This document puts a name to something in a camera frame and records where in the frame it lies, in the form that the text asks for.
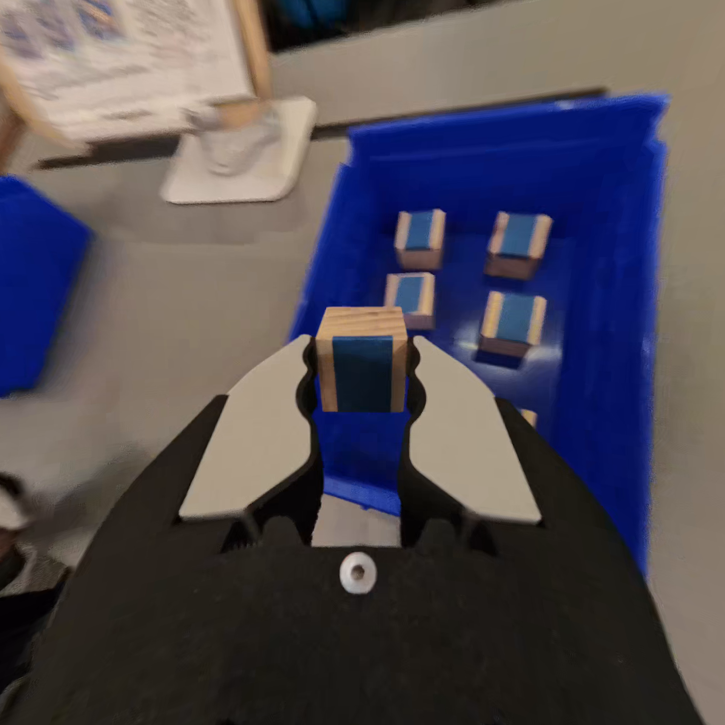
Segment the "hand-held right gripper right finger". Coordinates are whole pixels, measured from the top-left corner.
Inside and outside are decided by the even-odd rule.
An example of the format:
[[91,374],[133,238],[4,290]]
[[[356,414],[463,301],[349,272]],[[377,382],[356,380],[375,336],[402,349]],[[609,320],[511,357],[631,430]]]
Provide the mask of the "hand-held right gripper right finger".
[[456,358],[409,339],[407,411],[398,466],[400,542],[447,521],[459,541],[486,548],[486,523],[542,522],[497,398]]

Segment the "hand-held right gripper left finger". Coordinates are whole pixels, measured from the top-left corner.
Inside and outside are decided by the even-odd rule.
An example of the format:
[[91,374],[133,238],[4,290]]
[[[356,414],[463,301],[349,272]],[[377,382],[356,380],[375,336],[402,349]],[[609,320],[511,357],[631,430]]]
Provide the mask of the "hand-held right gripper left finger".
[[234,519],[258,541],[268,521],[285,517],[312,543],[323,494],[316,374],[315,343],[303,334],[232,387],[180,505],[182,521]]

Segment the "printed instruction sheet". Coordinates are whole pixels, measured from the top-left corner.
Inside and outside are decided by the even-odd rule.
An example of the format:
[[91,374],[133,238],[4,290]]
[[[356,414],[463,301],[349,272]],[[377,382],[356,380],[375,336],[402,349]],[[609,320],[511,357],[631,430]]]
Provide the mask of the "printed instruction sheet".
[[1,42],[6,102],[70,145],[179,131],[187,108],[255,96],[232,2],[2,2]]

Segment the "blue plastic bin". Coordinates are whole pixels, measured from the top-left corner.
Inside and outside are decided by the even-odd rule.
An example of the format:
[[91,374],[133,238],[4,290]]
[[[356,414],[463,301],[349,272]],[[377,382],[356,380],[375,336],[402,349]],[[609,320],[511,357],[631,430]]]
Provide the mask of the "blue plastic bin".
[[1,395],[41,377],[91,229],[15,176],[1,178]]
[[[383,303],[401,211],[447,215],[430,341],[537,431],[603,505],[643,574],[656,356],[665,94],[546,98],[347,129],[288,339],[327,307]],[[530,281],[484,274],[497,213],[553,219]],[[522,359],[478,350],[491,291],[543,296],[541,343]]]

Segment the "grey desk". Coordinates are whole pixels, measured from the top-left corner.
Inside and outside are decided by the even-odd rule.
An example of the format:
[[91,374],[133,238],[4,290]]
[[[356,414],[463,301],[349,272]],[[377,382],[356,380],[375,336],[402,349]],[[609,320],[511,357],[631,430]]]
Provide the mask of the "grey desk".
[[[723,2],[505,2],[273,57],[323,127],[604,89],[671,97],[660,238],[649,582],[707,723],[723,723]],[[10,172],[98,239],[36,392],[2,401],[2,470],[52,505],[113,502],[212,397],[284,342],[344,131],[270,205],[176,207],[165,159]]]

